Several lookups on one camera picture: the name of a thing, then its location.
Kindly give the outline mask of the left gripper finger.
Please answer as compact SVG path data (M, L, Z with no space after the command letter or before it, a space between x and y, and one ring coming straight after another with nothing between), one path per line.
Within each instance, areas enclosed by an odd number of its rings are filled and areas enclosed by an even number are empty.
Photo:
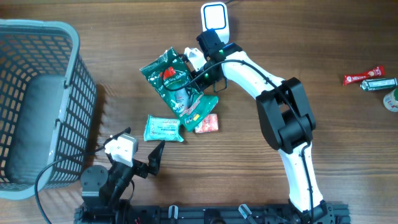
M165 141L161 141L158 146L148 155L148 173L152 175L157 175L159 173L164 146Z
M131 128L128 127L125 130L121 131L120 133L114 134L114 135L110 135L109 138L107 138L107 140L105 140L105 142L103 143L103 146L107 145L107 143L109 143L110 141L117 140L118 137L120 137L120 135L124 134L124 133L130 133L131 132Z

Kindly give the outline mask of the green lid jar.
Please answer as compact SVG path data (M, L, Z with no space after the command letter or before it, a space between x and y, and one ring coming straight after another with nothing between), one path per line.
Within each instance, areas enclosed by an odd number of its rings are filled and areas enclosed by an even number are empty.
M396 88L383 98L384 107L395 113L398 112L397 91L398 89Z

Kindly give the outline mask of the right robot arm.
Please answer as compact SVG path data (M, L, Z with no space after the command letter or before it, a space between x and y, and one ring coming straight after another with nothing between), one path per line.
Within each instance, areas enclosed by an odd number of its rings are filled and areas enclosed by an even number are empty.
M224 79L238 84L256 101L262 135L281 156L289 183L289 202L300 223L326 215L312 162L315 117L297 78L285 80L252 61L237 44L225 44L214 29L196 37L203 54L188 56L194 83L205 89Z

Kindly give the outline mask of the green 3M gloves bag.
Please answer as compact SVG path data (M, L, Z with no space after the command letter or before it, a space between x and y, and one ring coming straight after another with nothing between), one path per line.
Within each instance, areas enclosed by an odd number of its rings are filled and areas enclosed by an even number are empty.
M180 54L169 48L140 72L189 132L210 114L218 97L206 95L192 82Z

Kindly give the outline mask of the green battery pack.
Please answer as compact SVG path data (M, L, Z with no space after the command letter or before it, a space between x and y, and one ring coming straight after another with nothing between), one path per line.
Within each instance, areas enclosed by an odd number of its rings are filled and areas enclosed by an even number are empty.
M396 78L378 78L364 80L360 87L364 91L376 91L394 88L397 86Z

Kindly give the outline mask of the teal wet wipes pack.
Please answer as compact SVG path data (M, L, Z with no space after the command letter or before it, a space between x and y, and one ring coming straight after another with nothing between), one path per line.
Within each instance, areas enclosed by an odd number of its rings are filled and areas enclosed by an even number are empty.
M145 131L145 141L177 141L184 142L180 135L180 120L169 118L157 118L148 116Z

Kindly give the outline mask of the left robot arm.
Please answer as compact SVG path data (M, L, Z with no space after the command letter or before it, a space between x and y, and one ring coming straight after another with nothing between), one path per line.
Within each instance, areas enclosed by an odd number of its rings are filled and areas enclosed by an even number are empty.
M111 163L109 169L95 165L84 170L80 177L83 204L75 210L75 223L160 223L160 208L133 207L132 198L121 196L135 186L134 176L147 178L157 175L165 141L161 141L144 163L134 158L138 140L130 135L131 128L110 136L103 143Z

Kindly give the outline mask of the small red snack box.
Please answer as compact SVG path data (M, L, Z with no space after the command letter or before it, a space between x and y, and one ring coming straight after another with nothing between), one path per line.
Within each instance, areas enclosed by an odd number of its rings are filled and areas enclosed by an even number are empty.
M217 114L207 115L195 128L197 134L210 133L219 130Z

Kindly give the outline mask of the red coffee stick sachet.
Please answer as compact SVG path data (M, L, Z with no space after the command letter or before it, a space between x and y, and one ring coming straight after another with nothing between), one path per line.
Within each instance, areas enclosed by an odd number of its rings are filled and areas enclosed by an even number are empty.
M352 83L357 83L363 80L367 80L370 78L377 78L385 75L384 67L377 66L367 72L353 74L353 75L345 75L343 79L343 86L350 85Z

